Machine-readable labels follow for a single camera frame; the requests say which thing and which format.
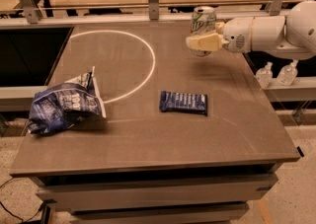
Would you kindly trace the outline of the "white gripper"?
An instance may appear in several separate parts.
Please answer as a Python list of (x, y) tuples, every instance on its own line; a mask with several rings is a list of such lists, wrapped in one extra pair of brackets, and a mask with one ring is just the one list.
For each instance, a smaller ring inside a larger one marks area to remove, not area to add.
[(217, 22), (217, 33), (187, 37), (187, 47), (200, 51), (217, 51), (224, 47), (234, 53), (250, 52), (253, 21), (253, 17), (246, 17), (232, 19), (226, 24)]

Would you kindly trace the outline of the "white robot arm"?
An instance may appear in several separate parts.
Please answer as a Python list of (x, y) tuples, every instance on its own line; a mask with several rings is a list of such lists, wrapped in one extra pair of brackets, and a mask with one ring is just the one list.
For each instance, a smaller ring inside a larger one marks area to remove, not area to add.
[(306, 60), (316, 55), (316, 2), (298, 3), (286, 16), (234, 18), (214, 31), (186, 38), (195, 51), (224, 48), (233, 53), (265, 52), (283, 59)]

